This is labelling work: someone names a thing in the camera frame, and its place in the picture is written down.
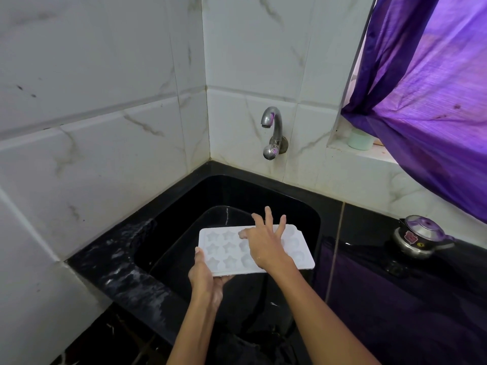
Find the purple curtain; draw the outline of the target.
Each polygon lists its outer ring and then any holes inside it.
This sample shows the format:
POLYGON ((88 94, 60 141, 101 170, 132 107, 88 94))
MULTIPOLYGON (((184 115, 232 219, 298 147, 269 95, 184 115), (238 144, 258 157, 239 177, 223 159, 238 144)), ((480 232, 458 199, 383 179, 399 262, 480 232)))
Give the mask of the purple curtain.
POLYGON ((341 115, 487 224, 487 0, 377 0, 341 115))

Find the chrome wall tap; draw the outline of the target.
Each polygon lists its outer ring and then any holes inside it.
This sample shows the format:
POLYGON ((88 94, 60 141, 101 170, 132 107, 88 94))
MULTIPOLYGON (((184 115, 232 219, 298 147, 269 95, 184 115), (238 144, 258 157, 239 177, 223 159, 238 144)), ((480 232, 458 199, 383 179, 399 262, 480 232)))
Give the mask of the chrome wall tap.
POLYGON ((288 140, 283 136, 283 122, 280 110, 275 106, 268 107, 261 118, 263 128, 273 127, 273 134, 269 145, 265 146, 263 156, 266 160, 273 160, 278 154, 284 154, 289 148, 288 140))

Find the person's left hand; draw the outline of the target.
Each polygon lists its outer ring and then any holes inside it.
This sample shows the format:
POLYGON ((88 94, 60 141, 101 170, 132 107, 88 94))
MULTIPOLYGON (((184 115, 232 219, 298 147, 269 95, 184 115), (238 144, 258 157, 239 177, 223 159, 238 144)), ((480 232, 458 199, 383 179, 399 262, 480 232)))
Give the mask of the person's left hand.
POLYGON ((196 270, 193 267, 189 270, 188 278, 192 287, 190 304, 197 307, 211 308, 214 312, 218 310, 223 299, 223 287, 234 276, 216 276, 208 270, 196 270))

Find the pale green container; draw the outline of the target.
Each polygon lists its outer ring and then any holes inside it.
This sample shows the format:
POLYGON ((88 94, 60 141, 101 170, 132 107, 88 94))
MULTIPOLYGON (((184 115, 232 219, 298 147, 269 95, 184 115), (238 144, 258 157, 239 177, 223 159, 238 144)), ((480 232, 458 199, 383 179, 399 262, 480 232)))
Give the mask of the pale green container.
POLYGON ((347 144, 358 151, 368 151, 374 146, 376 137, 353 127, 350 131, 347 144))

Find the black stone sink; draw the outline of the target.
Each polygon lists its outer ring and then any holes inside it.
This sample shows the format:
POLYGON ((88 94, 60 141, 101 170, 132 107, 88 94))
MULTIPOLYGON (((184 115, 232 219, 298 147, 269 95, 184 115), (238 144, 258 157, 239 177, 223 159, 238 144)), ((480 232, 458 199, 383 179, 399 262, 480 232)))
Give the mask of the black stone sink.
POLYGON ((288 337, 295 324, 283 294, 255 264, 248 241, 238 235, 253 223, 251 214, 262 214, 265 206, 271 207, 275 222, 284 214, 290 223, 282 235, 286 253, 297 267, 313 269, 318 213, 297 199, 229 176, 204 179, 157 215, 135 262, 189 301, 187 274, 200 246, 213 273, 237 273, 224 286, 219 326, 241 337, 268 332, 288 337))

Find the steel pressure cooker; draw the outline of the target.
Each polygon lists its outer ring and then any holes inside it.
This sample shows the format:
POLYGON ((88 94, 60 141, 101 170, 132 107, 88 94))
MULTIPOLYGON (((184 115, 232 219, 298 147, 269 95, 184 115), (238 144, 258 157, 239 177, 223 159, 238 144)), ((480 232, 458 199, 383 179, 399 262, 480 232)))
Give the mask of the steel pressure cooker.
POLYGON ((436 251, 454 247, 458 241, 445 234, 437 223, 420 215, 399 219, 392 239, 403 254, 414 259, 428 259, 436 251))

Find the white star mould ice tray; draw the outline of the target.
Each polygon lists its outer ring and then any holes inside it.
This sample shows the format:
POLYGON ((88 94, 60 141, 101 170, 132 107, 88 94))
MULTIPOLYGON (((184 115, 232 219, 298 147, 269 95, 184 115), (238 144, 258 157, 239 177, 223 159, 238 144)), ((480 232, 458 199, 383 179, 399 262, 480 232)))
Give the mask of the white star mould ice tray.
MULTIPOLYGON (((198 246, 212 275, 232 276, 264 273, 254 262, 246 239, 238 233, 248 226, 204 228, 199 232, 198 246)), ((315 262, 305 238, 295 225, 287 224, 282 236, 284 251, 299 270, 312 270, 315 262)))

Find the person's left forearm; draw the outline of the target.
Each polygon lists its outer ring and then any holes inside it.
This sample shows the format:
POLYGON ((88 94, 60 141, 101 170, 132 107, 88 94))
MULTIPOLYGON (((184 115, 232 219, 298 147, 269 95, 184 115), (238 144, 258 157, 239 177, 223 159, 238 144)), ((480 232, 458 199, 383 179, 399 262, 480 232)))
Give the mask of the person's left forearm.
POLYGON ((192 295, 166 365, 204 365, 218 307, 212 294, 192 295))

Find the person's right forearm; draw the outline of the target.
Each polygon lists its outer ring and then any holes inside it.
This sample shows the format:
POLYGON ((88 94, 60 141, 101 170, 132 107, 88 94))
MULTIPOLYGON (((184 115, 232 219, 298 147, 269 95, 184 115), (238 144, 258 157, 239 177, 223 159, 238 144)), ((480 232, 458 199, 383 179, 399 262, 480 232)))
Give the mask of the person's right forearm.
POLYGON ((314 365, 381 365, 306 282, 289 257, 266 271, 289 305, 314 365))

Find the person's right hand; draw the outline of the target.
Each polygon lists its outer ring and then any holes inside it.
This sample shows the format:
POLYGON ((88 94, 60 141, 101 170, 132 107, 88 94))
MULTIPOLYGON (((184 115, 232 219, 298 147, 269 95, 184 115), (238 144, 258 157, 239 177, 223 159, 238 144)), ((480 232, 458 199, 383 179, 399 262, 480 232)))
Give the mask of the person's right hand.
POLYGON ((277 274, 281 270, 295 269, 293 259, 284 251, 282 236, 286 227, 286 216, 282 215, 277 229, 269 231, 265 227, 265 217, 253 213, 252 218, 255 222, 254 227, 259 228, 259 241, 249 243, 250 254, 257 266, 271 275, 277 274))

